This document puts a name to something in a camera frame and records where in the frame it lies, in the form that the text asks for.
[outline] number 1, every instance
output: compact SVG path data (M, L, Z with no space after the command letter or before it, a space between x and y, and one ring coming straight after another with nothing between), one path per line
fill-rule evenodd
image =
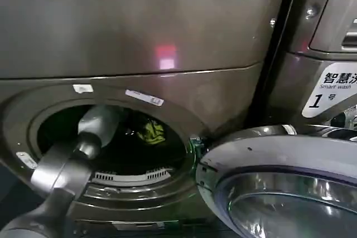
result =
M321 100L322 94L318 94L315 96L316 97L316 101L313 105L309 106L309 108L318 108L320 106L318 106L317 104L319 103L319 101Z

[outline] drum opening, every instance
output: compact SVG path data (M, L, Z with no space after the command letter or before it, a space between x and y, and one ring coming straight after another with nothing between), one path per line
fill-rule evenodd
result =
M42 154L58 142L78 136L78 122L92 105L66 108L49 116L37 133ZM117 109L123 118L112 141L93 160L94 182L113 186L143 186L170 178L183 165L186 147L164 122L140 111Z

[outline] washing machine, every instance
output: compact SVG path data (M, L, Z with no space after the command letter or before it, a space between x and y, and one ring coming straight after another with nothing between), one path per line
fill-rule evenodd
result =
M264 112L256 123L357 126L355 1L289 3L280 50L261 84Z
M243 127L280 4L0 0L2 163L31 187L93 105L116 106L120 126L70 216L118 228L211 217L196 165Z

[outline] white label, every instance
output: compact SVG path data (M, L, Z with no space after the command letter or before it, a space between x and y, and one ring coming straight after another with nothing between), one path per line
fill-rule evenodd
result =
M17 157L29 168L36 169L37 163L31 158L31 156L26 152L17 152Z
M150 95L146 95L146 94L142 94L140 92L133 91L133 90L126 90L125 95L128 95L128 96L133 97L138 100L145 101L147 103L151 103L155 106L161 106L163 104L163 99L160 99L160 98L157 98L154 96L150 96Z
M321 74L302 115L315 117L332 106L357 94L357 63L337 62Z
M74 91L76 91L79 94L82 93L92 93L93 87L90 84L77 84L77 85L73 85L73 89Z

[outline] open washer door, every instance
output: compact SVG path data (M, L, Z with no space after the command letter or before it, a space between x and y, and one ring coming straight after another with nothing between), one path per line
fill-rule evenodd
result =
M356 237L357 131L275 125L236 132L196 171L206 204L243 238Z

